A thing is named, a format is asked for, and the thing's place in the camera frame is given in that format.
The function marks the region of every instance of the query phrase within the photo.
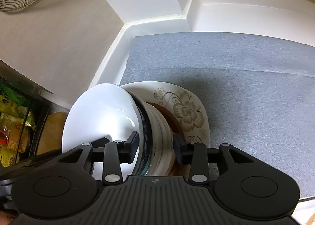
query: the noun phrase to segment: white plate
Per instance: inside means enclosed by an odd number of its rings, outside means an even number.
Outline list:
[[[152,156],[151,163],[148,169],[148,176],[156,176],[155,170],[158,167],[161,156],[162,156],[162,132],[160,129],[159,122],[155,114],[149,108],[148,103],[144,103],[145,110],[149,116],[151,128],[152,128],[152,138],[153,138],[153,148],[152,148]]]
[[[187,142],[202,142],[210,146],[209,122],[206,110],[192,92],[169,83],[144,81],[122,85],[145,102],[154,102],[169,110],[179,121]]]
[[[175,162],[175,152],[173,150],[173,132],[171,131],[170,126],[161,112],[152,105],[150,106],[156,115],[159,116],[161,130],[164,131],[162,157],[156,170],[156,174],[160,176],[166,176],[170,173]]]
[[[160,131],[161,131],[161,138],[159,139],[156,139],[156,146],[157,148],[160,149],[160,160],[157,164],[156,167],[152,167],[152,176],[163,176],[164,174],[162,174],[162,171],[163,171],[163,165],[161,163],[164,163],[164,160],[163,160],[163,151],[164,151],[164,144],[165,144],[165,139],[167,138],[167,132],[166,132],[166,129],[163,125],[163,122],[160,118],[160,116],[158,115],[157,112],[159,112],[156,108],[154,108],[152,105],[146,103],[148,109],[150,109],[150,111],[153,113],[153,115],[155,116],[157,122],[158,122],[158,127],[160,128]]]
[[[138,152],[142,153],[142,121],[134,100],[117,85],[100,84],[83,93],[70,110],[62,135],[62,152],[102,137],[126,141],[133,131],[139,133]],[[137,155],[132,164],[121,164],[124,179],[135,172]],[[102,167],[102,163],[95,164],[95,179],[102,179]]]

